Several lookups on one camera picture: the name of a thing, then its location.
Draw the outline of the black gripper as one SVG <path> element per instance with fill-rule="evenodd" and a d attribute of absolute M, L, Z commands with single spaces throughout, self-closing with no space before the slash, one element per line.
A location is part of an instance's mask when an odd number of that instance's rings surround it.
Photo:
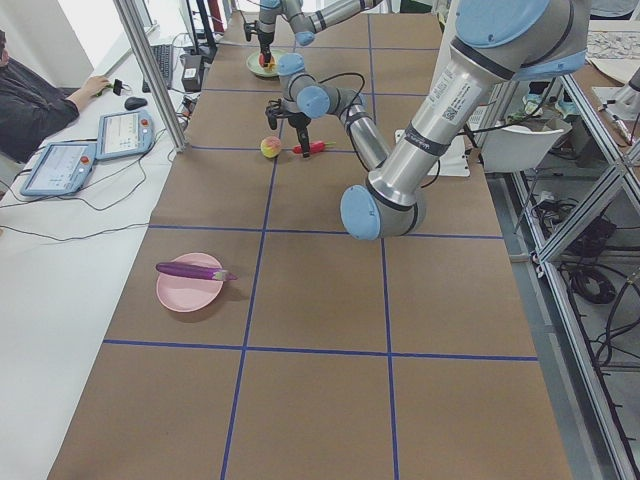
<path fill-rule="evenodd" d="M 271 62 L 271 50 L 270 45 L 274 41 L 275 37 L 275 24 L 267 24 L 260 20 L 252 22 L 243 22 L 244 36 L 247 42 L 249 42 L 253 36 L 258 38 L 260 43 L 260 62 Z"/>
<path fill-rule="evenodd" d="M 295 128 L 299 145 L 294 148 L 294 152 L 303 157 L 310 156 L 307 127 L 311 123 L 311 119 L 298 108 L 295 102 L 286 99 L 269 100 L 265 108 L 265 115 L 271 130 L 277 128 L 279 120 L 286 120 L 290 126 Z"/>

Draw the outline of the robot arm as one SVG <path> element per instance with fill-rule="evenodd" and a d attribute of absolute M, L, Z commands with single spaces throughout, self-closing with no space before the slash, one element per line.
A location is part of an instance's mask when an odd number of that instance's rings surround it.
<path fill-rule="evenodd" d="M 302 1 L 258 1 L 258 19 L 243 23 L 244 34 L 247 41 L 250 41 L 253 36 L 258 38 L 259 64 L 262 67 L 268 67 L 273 59 L 271 45 L 275 37 L 278 16 L 282 16 L 288 23 L 296 43 L 307 46 L 315 40 L 318 33 L 345 22 L 361 12 L 371 10 L 380 3 L 380 0 L 341 0 L 307 14 L 302 10 Z"/>
<path fill-rule="evenodd" d="M 287 120 L 305 153 L 310 121 L 336 116 L 367 171 L 364 184 L 342 195 L 345 229 L 360 240 L 402 236 L 425 217 L 422 181 L 494 85 L 582 67 L 590 10 L 588 1 L 460 2 L 449 15 L 450 61 L 395 146 L 381 137 L 359 93 L 318 82 L 296 53 L 278 61 L 282 96 L 265 114 L 270 127 Z"/>

